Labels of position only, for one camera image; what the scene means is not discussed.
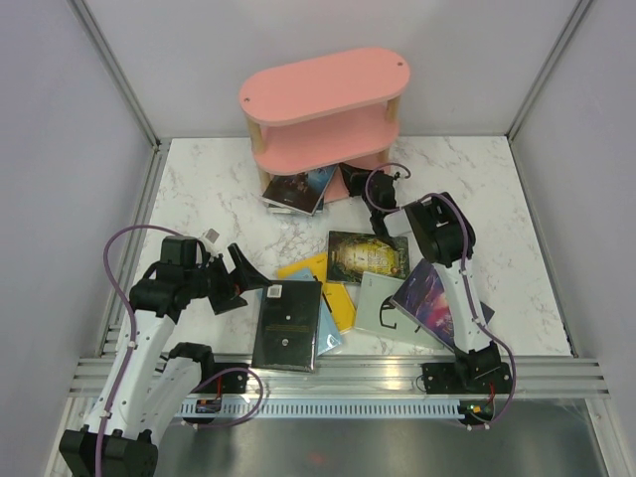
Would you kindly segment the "dark Wuthering Heights book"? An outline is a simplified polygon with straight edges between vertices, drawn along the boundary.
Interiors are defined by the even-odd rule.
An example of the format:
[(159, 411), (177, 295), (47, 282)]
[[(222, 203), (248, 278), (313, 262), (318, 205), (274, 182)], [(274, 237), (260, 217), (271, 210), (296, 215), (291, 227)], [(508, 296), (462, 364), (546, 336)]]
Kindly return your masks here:
[(313, 216), (324, 207), (324, 196), (336, 171), (331, 165), (288, 176), (275, 176), (262, 194), (271, 207)]

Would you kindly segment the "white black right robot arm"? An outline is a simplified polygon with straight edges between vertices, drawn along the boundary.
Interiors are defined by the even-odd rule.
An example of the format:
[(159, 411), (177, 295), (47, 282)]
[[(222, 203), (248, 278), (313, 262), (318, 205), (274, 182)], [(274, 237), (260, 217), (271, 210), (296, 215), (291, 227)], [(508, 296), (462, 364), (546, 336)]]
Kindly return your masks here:
[(499, 346), (486, 329), (482, 307), (473, 285), (471, 259), (476, 237), (472, 226), (447, 192), (428, 193), (409, 204), (397, 204), (394, 182), (382, 166), (373, 170), (339, 165), (345, 187), (360, 197), (370, 212), (372, 230), (394, 245), (385, 219), (404, 217), (423, 258), (436, 270), (453, 323), (455, 383), (468, 392), (479, 390), (502, 365)]

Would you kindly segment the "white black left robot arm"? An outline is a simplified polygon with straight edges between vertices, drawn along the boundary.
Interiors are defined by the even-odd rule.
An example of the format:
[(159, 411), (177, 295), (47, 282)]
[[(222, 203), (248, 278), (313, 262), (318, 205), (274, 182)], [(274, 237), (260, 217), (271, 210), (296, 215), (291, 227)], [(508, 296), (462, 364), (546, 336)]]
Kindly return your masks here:
[(186, 397), (209, 391), (223, 376), (212, 349), (176, 345), (155, 379), (164, 346), (182, 312), (197, 299), (216, 314), (245, 306), (242, 294), (271, 282), (229, 247), (234, 269), (206, 243), (168, 236), (160, 256), (124, 296), (129, 326), (111, 371), (90, 414), (78, 430), (63, 433), (59, 450), (75, 476), (151, 476), (160, 442)]

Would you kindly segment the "pink three-tier shelf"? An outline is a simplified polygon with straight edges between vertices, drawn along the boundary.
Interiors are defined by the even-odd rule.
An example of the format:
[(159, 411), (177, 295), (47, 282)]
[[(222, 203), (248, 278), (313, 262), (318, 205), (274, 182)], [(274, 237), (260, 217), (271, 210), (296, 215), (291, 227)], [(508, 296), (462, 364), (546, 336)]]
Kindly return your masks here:
[(410, 68), (400, 54), (365, 47), (269, 68), (238, 100), (260, 184), (347, 163), (389, 164)]

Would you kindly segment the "green yellow Alice book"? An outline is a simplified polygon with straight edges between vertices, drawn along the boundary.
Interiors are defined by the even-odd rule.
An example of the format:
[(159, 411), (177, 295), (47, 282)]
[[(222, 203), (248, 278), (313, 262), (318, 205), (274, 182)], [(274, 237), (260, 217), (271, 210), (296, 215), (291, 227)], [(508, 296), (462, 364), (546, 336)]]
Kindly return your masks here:
[(329, 282), (361, 284), (365, 272), (407, 278), (410, 274), (407, 238), (379, 238), (371, 234), (330, 231), (326, 279)]

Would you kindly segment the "blue ocean book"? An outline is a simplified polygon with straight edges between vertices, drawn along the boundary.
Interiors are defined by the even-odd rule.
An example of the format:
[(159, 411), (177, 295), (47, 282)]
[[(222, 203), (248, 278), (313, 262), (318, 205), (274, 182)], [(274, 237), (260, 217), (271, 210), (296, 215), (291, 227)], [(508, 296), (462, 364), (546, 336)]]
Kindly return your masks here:
[(321, 200), (315, 211), (313, 213), (306, 213), (303, 211), (299, 211), (299, 210), (295, 210), (295, 209), (290, 209), (290, 208), (286, 208), (286, 207), (281, 207), (281, 206), (277, 206), (274, 204), (267, 204), (266, 205), (266, 209), (271, 213), (271, 214), (280, 214), (280, 215), (294, 215), (294, 216), (302, 216), (302, 217), (313, 217), (316, 214), (321, 214), (324, 210), (324, 201)]

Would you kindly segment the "yellow booklet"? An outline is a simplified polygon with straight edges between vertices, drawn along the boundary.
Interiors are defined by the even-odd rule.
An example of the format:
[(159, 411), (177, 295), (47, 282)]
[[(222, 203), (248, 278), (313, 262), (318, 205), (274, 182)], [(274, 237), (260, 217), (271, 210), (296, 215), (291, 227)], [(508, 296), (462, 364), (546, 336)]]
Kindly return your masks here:
[(307, 268), (322, 283), (322, 291), (338, 330), (348, 332), (354, 328), (356, 308), (343, 284), (327, 281), (327, 264), (327, 253), (322, 252), (279, 268), (277, 277), (279, 279), (290, 278), (292, 274)]

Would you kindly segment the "pale grey booklet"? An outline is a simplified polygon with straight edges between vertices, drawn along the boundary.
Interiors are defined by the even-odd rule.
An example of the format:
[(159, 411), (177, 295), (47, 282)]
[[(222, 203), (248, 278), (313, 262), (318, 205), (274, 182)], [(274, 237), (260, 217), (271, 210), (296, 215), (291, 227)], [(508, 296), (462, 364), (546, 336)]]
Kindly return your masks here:
[(391, 303), (401, 285), (401, 279), (364, 271), (355, 328), (381, 338), (441, 350), (443, 346), (438, 340)]

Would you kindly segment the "purple Robinson Crusoe book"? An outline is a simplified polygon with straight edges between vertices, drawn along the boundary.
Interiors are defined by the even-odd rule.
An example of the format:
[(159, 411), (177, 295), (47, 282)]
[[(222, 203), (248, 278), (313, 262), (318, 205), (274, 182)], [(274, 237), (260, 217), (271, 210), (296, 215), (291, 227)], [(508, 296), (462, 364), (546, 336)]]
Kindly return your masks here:
[(492, 338), (482, 331), (489, 309), (478, 300), (472, 261), (452, 266), (421, 259), (391, 303), (444, 347), (464, 353), (488, 348)]

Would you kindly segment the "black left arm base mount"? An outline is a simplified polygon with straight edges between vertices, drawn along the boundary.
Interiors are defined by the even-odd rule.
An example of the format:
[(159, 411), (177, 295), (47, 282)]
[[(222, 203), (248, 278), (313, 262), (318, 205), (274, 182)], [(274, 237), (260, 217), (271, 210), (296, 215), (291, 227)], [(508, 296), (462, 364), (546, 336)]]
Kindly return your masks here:
[(247, 379), (247, 364), (218, 363), (205, 365), (202, 368), (201, 381), (192, 390), (192, 394), (215, 396), (244, 394)]

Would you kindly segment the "aluminium front rail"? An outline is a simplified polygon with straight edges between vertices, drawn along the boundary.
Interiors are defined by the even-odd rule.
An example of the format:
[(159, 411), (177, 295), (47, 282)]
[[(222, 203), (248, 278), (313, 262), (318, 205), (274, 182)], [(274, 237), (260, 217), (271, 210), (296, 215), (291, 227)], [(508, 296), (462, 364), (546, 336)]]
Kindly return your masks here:
[[(328, 356), (307, 373), (256, 373), (274, 396), (413, 396), (422, 367), (446, 364), (449, 356)], [(522, 357), (517, 363), (518, 398), (607, 398), (609, 387), (593, 359)]]

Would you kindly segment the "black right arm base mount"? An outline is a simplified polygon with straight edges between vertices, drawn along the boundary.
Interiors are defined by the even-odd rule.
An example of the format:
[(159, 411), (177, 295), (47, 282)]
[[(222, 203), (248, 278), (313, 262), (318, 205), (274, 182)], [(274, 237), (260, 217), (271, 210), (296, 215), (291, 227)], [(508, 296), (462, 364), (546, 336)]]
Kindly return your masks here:
[(450, 362), (421, 365), (425, 392), (429, 395), (505, 395), (512, 390), (513, 379), (504, 363), (498, 371), (464, 383)]

